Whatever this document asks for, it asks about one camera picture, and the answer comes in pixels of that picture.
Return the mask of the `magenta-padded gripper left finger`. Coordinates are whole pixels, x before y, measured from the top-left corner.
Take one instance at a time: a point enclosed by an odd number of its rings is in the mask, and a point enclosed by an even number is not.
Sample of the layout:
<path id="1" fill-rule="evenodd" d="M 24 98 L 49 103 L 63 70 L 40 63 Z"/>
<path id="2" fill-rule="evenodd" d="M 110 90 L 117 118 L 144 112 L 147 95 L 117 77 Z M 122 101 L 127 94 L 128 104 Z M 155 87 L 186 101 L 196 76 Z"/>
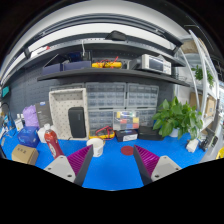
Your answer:
<path id="1" fill-rule="evenodd" d="M 68 157 L 58 156 L 45 168 L 45 171 L 82 186 L 92 157 L 93 146 L 86 146 Z"/>

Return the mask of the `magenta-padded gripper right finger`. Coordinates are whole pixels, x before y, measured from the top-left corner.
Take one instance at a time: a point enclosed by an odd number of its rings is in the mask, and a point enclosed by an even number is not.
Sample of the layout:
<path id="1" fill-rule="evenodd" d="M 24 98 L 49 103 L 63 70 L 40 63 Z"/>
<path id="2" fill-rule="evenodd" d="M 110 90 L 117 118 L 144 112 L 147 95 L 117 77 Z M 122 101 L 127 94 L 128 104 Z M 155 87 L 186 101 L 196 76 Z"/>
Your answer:
<path id="1" fill-rule="evenodd" d="M 133 155 L 136 160 L 143 185 L 148 185 L 181 170 L 181 167 L 167 155 L 159 157 L 138 145 L 134 146 Z"/>

